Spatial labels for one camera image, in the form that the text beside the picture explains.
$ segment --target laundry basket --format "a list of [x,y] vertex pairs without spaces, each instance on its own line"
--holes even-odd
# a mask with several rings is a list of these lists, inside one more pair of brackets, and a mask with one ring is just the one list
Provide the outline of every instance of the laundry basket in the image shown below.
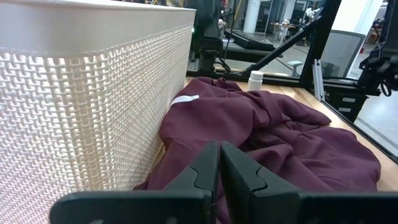
[[47,223],[79,190],[147,176],[183,87],[195,11],[0,0],[0,223]]

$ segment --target woven plastic pattern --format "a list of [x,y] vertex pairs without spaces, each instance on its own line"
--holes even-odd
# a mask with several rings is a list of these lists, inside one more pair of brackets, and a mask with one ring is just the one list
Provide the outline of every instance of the woven plastic pattern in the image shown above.
[[145,179],[183,87],[191,28],[86,57],[0,50],[0,223],[46,223],[62,195]]

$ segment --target maroon cloth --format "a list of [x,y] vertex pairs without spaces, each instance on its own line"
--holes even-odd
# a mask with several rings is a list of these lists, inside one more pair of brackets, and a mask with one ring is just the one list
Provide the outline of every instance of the maroon cloth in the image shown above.
[[[289,96],[244,92],[235,82],[192,80],[178,96],[199,99],[171,106],[160,127],[167,152],[137,189],[162,189],[208,141],[229,141],[302,190],[376,191],[381,165],[353,133]],[[218,218],[229,223],[222,186]]]

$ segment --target white tag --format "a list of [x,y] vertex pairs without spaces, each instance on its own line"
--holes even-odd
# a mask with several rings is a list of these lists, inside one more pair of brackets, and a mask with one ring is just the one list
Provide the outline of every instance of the white tag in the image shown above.
[[344,97],[342,101],[348,103],[355,103],[355,98]]
[[192,100],[195,99],[199,99],[199,95],[195,95],[195,96],[179,96],[176,99],[174,99],[172,101],[172,104],[170,106],[172,106],[175,103],[182,103],[182,102],[190,102]]
[[338,111],[340,112],[351,112],[351,108],[338,108]]

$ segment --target bottle cap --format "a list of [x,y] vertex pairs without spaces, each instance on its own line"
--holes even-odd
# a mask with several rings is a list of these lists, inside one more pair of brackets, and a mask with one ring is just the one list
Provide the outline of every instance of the bottle cap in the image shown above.
[[264,76],[263,72],[260,71],[252,71],[250,73],[250,78],[255,81],[262,81],[263,76]]

